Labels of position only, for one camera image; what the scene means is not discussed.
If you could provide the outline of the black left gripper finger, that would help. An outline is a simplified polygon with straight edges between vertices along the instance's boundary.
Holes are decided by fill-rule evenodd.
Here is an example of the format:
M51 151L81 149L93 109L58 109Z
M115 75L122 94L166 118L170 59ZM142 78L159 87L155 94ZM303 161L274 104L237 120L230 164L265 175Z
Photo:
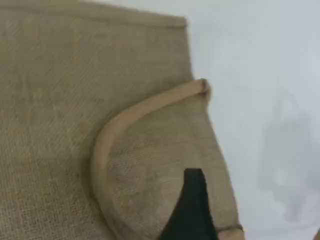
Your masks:
M183 172L183 186L160 240L217 240L209 207L207 184L200 168Z

